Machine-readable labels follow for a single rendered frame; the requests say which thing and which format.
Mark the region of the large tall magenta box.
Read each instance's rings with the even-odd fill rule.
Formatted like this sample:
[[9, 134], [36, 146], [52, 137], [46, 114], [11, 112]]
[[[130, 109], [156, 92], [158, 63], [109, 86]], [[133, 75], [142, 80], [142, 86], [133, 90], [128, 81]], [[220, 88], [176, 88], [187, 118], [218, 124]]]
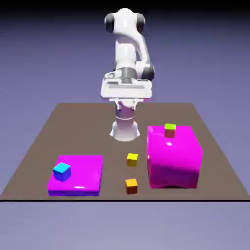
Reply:
[[197, 188], [203, 150], [191, 126], [177, 126], [174, 138], [163, 125], [148, 126], [146, 157], [151, 188]]

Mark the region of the small green cube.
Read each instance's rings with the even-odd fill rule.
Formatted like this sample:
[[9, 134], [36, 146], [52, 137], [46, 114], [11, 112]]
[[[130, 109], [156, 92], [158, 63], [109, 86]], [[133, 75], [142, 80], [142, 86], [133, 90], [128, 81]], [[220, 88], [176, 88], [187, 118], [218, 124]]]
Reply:
[[176, 124], [165, 124], [165, 137], [174, 138]]

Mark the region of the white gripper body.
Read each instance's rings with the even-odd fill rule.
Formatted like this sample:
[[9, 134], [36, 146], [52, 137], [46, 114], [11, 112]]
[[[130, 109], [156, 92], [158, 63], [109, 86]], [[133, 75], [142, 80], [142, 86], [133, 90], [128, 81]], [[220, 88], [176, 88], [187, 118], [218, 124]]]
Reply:
[[124, 83], [121, 78], [103, 78], [101, 97], [106, 99], [150, 99], [152, 82], [131, 79], [131, 83]]

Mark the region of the small yellow cube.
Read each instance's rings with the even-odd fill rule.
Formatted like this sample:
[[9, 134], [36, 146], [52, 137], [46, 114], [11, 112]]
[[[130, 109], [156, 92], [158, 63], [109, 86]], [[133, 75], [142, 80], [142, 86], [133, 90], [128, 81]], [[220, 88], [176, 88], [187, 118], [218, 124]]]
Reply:
[[135, 167], [137, 165], [137, 160], [138, 160], [138, 154], [128, 153], [126, 158], [127, 166]]

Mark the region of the large flat magenta box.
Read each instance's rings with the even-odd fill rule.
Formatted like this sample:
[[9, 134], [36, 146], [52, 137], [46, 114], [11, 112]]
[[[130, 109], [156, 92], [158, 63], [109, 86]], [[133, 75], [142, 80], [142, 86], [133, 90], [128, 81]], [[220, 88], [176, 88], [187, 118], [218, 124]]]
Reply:
[[64, 182], [56, 180], [53, 172], [47, 184], [50, 196], [98, 196], [100, 192], [102, 155], [60, 155], [60, 162], [71, 166], [71, 176]]

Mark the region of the small cyan cube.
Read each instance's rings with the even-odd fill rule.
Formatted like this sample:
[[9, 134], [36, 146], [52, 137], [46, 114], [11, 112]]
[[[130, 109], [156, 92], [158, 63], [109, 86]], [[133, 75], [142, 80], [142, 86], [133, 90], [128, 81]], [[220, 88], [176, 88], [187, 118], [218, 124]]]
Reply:
[[60, 162], [53, 167], [53, 175], [56, 180], [64, 182], [71, 176], [71, 166]]

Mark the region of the small orange cube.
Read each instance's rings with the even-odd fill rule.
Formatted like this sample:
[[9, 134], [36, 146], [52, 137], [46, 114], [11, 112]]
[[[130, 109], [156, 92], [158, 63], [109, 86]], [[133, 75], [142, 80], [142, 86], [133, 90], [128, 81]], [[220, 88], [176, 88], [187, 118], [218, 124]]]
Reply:
[[136, 178], [126, 179], [125, 187], [127, 194], [136, 194], [138, 192], [138, 184]]

